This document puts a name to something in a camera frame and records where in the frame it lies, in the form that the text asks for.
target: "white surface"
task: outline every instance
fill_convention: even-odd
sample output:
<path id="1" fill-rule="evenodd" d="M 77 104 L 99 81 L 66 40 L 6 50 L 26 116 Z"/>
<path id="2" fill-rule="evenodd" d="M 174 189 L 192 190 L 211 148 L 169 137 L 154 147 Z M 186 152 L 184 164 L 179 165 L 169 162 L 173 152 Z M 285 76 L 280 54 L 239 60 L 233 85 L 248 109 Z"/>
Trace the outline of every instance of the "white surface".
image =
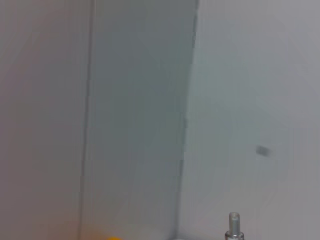
<path id="1" fill-rule="evenodd" d="M 195 0 L 96 3 L 82 239 L 172 239 Z"/>
<path id="2" fill-rule="evenodd" d="M 87 9 L 0 1 L 0 239 L 76 237 Z"/>
<path id="3" fill-rule="evenodd" d="M 180 236 L 298 240 L 319 225 L 318 1 L 201 0 Z M 256 145 L 271 149 L 256 155 Z"/>

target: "white wall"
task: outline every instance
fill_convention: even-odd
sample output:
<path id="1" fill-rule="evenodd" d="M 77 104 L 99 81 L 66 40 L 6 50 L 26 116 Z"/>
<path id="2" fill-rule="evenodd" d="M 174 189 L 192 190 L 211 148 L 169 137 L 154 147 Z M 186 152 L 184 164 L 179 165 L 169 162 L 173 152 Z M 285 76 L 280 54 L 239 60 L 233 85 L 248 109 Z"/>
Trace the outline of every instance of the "white wall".
<path id="1" fill-rule="evenodd" d="M 86 2 L 0 0 L 0 239 L 76 239 Z"/>
<path id="2" fill-rule="evenodd" d="M 319 226 L 319 7 L 200 1 L 181 237 L 222 240 L 231 211 L 247 240 L 307 239 Z"/>
<path id="3" fill-rule="evenodd" d="M 97 0 L 83 240 L 176 228 L 195 0 Z"/>

